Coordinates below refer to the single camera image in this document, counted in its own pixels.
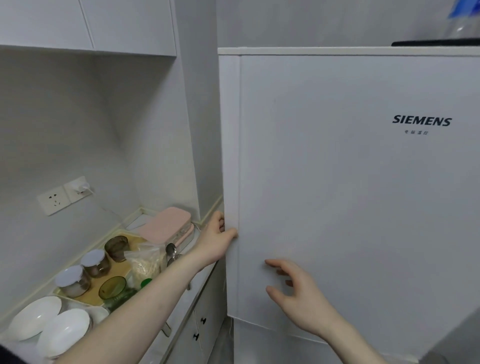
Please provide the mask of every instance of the power socket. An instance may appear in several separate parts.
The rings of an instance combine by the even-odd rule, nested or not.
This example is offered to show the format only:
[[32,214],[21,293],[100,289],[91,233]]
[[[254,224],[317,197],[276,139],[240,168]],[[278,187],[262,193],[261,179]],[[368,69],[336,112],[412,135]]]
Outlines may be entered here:
[[71,204],[63,186],[55,187],[44,194],[38,195],[36,198],[48,216],[53,215]]
[[81,200],[84,197],[92,194],[90,191],[86,190],[83,192],[77,192],[79,186],[87,183],[87,180],[84,176],[77,178],[76,180],[70,181],[63,185],[65,192],[67,193],[68,199],[70,202],[74,203],[78,200]]

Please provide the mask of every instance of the bamboo tray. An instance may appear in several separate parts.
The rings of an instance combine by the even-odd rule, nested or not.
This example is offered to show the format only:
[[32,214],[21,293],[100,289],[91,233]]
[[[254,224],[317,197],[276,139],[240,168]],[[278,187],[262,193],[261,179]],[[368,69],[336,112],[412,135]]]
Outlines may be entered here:
[[[128,244],[131,250],[136,250],[138,244],[146,242],[144,238],[139,235],[132,234],[131,231],[117,230],[112,235],[110,235],[104,242],[102,242],[102,245],[99,249],[103,249],[105,247],[105,243],[108,240],[118,235],[123,235],[127,237]],[[108,254],[107,257],[112,267],[110,269],[110,272],[108,272],[106,276],[100,278],[92,278],[92,285],[90,286],[88,291],[79,297],[70,298],[70,300],[75,300],[81,303],[89,304],[91,306],[102,306],[103,300],[98,296],[98,290],[100,289],[100,286],[112,277],[122,276],[125,277],[125,279],[127,278],[128,274],[132,269],[130,263],[127,260],[116,263],[108,256]],[[66,297],[65,294],[58,287],[53,291],[53,293],[60,297]]]

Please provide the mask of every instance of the plastic bottle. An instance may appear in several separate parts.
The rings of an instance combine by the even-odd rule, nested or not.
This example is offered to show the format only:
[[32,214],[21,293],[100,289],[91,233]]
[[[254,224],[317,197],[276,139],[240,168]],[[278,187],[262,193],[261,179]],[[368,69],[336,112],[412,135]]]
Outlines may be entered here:
[[444,39],[479,36],[480,0],[457,0],[448,19],[450,24],[443,34]]

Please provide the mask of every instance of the siemens logo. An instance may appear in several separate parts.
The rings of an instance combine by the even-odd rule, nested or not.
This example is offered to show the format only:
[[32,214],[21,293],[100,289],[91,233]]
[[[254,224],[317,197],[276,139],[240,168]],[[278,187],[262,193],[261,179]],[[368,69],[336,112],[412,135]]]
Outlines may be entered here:
[[394,117],[393,123],[400,124],[419,124],[419,125],[441,125],[448,126],[452,118],[437,118],[437,117],[427,117],[427,116],[407,116],[407,115],[396,115]]

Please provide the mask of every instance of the refrigerator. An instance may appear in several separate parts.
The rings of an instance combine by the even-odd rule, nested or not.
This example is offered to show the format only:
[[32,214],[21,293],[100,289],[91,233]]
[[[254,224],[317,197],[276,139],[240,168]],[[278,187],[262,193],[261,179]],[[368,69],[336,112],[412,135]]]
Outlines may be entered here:
[[480,50],[227,48],[219,67],[235,363],[340,362],[266,294],[291,290],[280,257],[418,362],[480,306]]

